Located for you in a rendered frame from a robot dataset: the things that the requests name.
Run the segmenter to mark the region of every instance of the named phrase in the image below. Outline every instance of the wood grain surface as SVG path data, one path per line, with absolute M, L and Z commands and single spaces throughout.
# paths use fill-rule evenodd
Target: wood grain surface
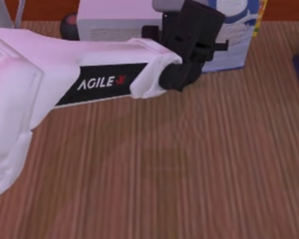
M 5 0 L 13 17 L 17 0 Z M 26 0 L 24 20 L 61 20 L 76 12 L 79 0 Z M 269 0 L 264 20 L 299 20 L 299 0 Z
M 298 40 L 299 22 L 265 22 L 244 70 L 52 111 L 1 198 L 0 239 L 299 239 Z

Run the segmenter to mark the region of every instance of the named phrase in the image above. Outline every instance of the agile x logo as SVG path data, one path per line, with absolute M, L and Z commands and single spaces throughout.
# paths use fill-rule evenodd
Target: agile x logo
M 121 86 L 125 83 L 125 79 L 126 79 L 126 75 L 122 75 L 118 77 L 116 76 L 99 77 L 99 78 L 92 78 L 90 80 L 83 80 L 77 90 L 80 91 L 80 90 L 90 90 L 94 88 Z
M 82 66 L 79 78 L 56 106 L 130 95 L 131 83 L 146 65 Z

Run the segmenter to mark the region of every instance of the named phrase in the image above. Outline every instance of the wooden floor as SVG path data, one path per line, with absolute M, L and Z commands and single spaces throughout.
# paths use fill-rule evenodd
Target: wooden floor
M 299 22 L 264 22 L 244 70 L 52 111 L 0 239 L 299 239 L 298 40 Z

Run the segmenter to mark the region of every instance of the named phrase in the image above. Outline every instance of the robotic arm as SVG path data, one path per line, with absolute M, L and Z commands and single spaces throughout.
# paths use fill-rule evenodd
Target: robotic arm
M 0 195 L 23 169 L 37 127 L 54 108 L 130 96 L 156 97 L 194 83 L 225 16 L 186 0 L 173 27 L 143 28 L 127 42 L 65 41 L 0 28 Z

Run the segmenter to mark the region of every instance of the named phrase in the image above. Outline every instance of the black bracket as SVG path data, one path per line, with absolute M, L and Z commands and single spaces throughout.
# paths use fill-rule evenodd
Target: black bracket
M 216 43 L 225 21 L 221 12 L 193 0 L 185 0 L 180 12 L 163 14 L 162 33 L 157 26 L 144 26 L 142 37 L 151 38 L 182 58 L 182 64 L 165 68 L 159 84 L 166 90 L 182 91 L 201 75 L 205 62 L 215 51 L 228 50 L 228 41 Z

